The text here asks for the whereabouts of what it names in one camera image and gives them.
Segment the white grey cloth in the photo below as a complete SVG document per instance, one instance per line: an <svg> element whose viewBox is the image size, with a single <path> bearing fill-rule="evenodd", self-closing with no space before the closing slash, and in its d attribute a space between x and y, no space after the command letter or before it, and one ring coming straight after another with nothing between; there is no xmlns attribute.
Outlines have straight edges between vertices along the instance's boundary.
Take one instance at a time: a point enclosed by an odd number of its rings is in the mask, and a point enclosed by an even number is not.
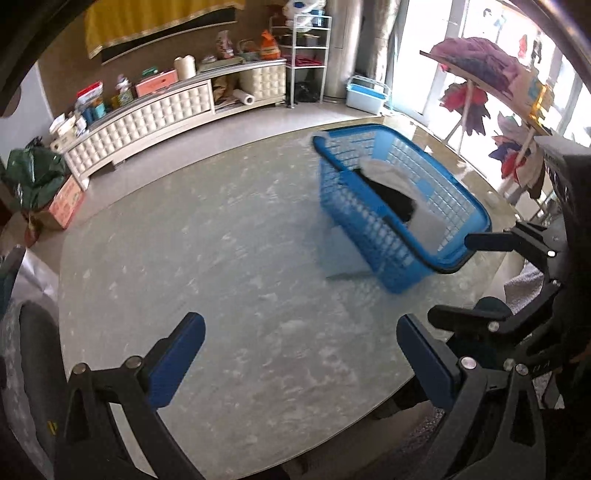
<svg viewBox="0 0 591 480"><path fill-rule="evenodd" d="M439 251L439 247L446 237L445 222L439 215L434 214L423 201L415 203L415 210L407 228L421 246L433 255Z"/></svg>

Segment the black plush toy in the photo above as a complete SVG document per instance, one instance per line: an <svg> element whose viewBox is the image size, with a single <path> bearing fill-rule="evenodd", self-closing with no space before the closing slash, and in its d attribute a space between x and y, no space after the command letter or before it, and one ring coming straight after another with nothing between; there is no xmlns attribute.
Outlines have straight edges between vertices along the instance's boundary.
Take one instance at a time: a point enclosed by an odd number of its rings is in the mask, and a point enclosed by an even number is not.
<svg viewBox="0 0 591 480"><path fill-rule="evenodd" d="M360 168L355 168L353 172L355 172L356 175L358 175L363 182L365 182L370 189L372 189L390 207L401 221L408 223L412 219L416 210L416 202L411 197L408 197L392 187L377 183L368 178L363 175Z"/></svg>

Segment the blue plastic basket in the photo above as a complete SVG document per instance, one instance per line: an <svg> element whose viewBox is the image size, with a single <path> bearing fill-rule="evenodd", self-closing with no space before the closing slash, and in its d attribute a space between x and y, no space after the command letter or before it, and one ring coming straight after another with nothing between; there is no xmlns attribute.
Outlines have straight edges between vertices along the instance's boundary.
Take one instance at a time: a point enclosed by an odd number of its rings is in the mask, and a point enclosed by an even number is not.
<svg viewBox="0 0 591 480"><path fill-rule="evenodd" d="M320 201L377 279L400 294L471 258L469 234L488 233L482 203L439 161L398 131L367 124L321 131Z"/></svg>

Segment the white quilted cloth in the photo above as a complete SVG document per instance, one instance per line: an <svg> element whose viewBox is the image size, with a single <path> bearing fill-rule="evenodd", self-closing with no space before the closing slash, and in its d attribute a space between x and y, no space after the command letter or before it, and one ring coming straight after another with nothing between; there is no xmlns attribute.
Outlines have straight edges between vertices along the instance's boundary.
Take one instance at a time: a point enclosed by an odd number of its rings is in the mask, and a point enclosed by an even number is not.
<svg viewBox="0 0 591 480"><path fill-rule="evenodd" d="M363 176L369 180L397 191L415 202L424 200L422 193L410 177L392 163L372 158L362 158L359 166Z"/></svg>

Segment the silver gift bag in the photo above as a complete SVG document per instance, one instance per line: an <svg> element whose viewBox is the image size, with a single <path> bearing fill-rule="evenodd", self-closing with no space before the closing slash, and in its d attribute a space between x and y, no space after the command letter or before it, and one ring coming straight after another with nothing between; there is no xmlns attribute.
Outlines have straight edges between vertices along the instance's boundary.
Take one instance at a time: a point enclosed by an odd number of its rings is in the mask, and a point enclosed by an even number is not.
<svg viewBox="0 0 591 480"><path fill-rule="evenodd" d="M58 275L31 250L15 248L16 277L10 299L32 301L45 309L58 323Z"/></svg>

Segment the pink clothes pile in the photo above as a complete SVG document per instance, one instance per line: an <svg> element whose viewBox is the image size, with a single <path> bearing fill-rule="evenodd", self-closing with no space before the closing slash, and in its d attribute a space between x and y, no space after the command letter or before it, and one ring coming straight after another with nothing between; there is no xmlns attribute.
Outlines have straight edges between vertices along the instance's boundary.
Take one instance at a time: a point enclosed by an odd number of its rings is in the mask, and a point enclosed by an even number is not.
<svg viewBox="0 0 591 480"><path fill-rule="evenodd" d="M516 57L486 38L446 38L433 46L430 53L447 59L509 97L513 96L510 86L525 72Z"/></svg>

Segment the pink cardboard box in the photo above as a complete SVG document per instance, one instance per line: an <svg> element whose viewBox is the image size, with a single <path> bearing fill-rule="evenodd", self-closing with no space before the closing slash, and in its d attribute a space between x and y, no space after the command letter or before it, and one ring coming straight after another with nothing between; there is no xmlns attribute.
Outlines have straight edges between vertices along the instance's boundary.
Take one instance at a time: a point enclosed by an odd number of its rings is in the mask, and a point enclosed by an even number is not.
<svg viewBox="0 0 591 480"><path fill-rule="evenodd" d="M53 200L36 214L44 228L54 231L66 230L71 224L85 198L85 192L70 176Z"/></svg>

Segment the white tufted TV cabinet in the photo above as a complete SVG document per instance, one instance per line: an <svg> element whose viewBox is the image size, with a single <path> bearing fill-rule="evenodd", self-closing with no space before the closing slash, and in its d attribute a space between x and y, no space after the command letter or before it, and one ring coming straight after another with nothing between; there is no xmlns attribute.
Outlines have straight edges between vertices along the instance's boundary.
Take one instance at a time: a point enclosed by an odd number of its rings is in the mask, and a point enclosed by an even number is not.
<svg viewBox="0 0 591 480"><path fill-rule="evenodd" d="M242 105L231 96L216 105L216 78L235 77L238 89L256 102ZM118 165L135 154L193 128L270 105L286 97L287 62L283 59L236 64L199 74L159 93L135 100L99 120L88 131L58 149L82 189L104 166Z"/></svg>

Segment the green plastic bag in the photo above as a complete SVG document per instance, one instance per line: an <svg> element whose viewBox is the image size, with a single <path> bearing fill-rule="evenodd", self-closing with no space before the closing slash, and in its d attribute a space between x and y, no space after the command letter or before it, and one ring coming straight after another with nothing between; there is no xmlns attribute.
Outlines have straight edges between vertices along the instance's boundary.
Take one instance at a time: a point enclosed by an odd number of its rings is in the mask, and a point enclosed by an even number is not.
<svg viewBox="0 0 591 480"><path fill-rule="evenodd" d="M1 165L1 181L7 186L21 212L40 211L46 207L70 177L62 155L46 148L35 137L24 148L10 151Z"/></svg>

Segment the patterned curtain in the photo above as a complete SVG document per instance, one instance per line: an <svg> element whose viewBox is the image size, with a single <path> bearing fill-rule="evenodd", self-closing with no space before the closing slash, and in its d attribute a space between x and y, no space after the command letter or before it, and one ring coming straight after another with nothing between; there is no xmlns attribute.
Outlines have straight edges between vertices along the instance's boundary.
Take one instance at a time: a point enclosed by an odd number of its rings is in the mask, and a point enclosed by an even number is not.
<svg viewBox="0 0 591 480"><path fill-rule="evenodd" d="M362 29L356 72L384 83L387 77L391 36L394 32L401 0L367 0L363 2Z"/></svg>

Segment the paper roll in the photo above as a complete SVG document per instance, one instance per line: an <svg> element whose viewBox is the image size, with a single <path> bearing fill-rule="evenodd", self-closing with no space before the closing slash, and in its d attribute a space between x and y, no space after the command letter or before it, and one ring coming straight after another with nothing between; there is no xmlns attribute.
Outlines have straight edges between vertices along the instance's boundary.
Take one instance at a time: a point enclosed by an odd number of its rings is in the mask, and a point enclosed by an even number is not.
<svg viewBox="0 0 591 480"><path fill-rule="evenodd" d="M256 102L256 97L240 89L233 90L232 96L235 97L238 102L242 103L242 105L249 106Z"/></svg>

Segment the pink box on cabinet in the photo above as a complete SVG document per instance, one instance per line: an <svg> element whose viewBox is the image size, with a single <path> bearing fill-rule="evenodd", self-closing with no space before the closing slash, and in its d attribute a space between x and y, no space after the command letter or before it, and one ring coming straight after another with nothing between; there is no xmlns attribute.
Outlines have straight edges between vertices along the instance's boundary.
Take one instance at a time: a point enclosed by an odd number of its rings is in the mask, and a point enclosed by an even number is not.
<svg viewBox="0 0 591 480"><path fill-rule="evenodd" d="M177 72L175 70L169 70L144 78L135 85L135 91L137 97L140 98L166 89L177 81Z"/></svg>

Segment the orange bag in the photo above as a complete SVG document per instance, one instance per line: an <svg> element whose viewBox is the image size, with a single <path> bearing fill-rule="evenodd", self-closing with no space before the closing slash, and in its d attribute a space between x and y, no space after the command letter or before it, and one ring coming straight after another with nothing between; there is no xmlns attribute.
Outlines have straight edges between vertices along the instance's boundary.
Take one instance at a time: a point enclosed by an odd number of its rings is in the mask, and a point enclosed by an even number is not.
<svg viewBox="0 0 591 480"><path fill-rule="evenodd" d="M277 45L276 38L271 35L269 30L264 30L259 45L259 58L263 61L278 60L281 57L280 47Z"/></svg>

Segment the white plastic bags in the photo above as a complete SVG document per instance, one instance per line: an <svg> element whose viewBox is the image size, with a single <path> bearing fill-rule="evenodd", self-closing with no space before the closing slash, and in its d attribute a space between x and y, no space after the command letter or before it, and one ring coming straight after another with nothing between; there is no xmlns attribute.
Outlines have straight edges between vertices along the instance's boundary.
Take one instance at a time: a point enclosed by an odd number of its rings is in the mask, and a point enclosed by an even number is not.
<svg viewBox="0 0 591 480"><path fill-rule="evenodd" d="M311 28L320 22L318 17L324 15L325 0L290 0L283 6L288 28Z"/></svg>

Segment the yellow cloth covered TV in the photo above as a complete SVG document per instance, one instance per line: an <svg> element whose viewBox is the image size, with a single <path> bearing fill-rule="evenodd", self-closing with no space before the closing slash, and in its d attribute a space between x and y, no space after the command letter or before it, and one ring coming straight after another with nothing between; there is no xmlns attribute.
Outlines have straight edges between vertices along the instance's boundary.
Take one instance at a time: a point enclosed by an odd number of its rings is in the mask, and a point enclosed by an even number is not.
<svg viewBox="0 0 591 480"><path fill-rule="evenodd" d="M243 1L99 0L84 13L87 56L108 61L161 38L235 22Z"/></svg>

